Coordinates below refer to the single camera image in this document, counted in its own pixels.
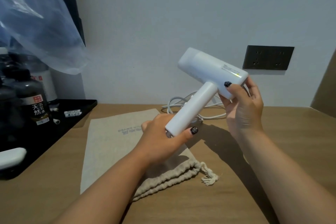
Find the white wall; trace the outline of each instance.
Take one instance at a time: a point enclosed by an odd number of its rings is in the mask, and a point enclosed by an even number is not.
[[[200,84],[188,47],[242,67],[247,45],[295,46],[286,72],[250,71],[265,105],[309,106],[334,52],[335,0],[77,0],[92,62],[86,98],[166,103]]]

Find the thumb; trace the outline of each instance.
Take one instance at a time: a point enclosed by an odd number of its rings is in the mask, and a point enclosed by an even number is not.
[[[249,96],[246,94],[246,91],[238,84],[233,84],[231,82],[225,82],[225,87],[232,95],[234,95],[239,102],[247,104],[250,102]]]
[[[181,145],[186,143],[189,139],[191,139],[193,135],[196,134],[197,132],[198,132],[198,128],[196,127],[187,128],[178,136],[171,138],[171,140],[174,141],[177,147],[180,147]]]

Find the fingernail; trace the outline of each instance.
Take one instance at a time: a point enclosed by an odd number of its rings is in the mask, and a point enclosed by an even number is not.
[[[196,128],[196,127],[192,127],[192,128],[190,129],[190,132],[194,135],[194,134],[196,134],[196,133],[198,132],[198,128]]]
[[[232,82],[229,82],[229,81],[224,82],[224,86],[225,86],[225,87],[229,87],[231,84],[232,84]]]

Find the wooden table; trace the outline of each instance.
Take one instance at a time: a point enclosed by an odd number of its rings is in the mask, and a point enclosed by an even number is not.
[[[99,104],[17,178],[0,181],[0,223],[49,223],[79,195],[90,119],[157,108]],[[220,107],[202,114],[223,113]],[[313,178],[336,195],[336,119],[311,108],[265,107],[267,134]],[[271,205],[225,119],[207,120],[188,142],[220,180],[203,174],[131,205],[123,223],[277,223]]]

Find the forearm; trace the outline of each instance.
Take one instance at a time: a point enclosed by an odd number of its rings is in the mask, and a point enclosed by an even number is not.
[[[336,223],[336,201],[265,134],[238,140],[281,223]]]
[[[119,223],[147,167],[132,151],[94,182],[55,223]]]

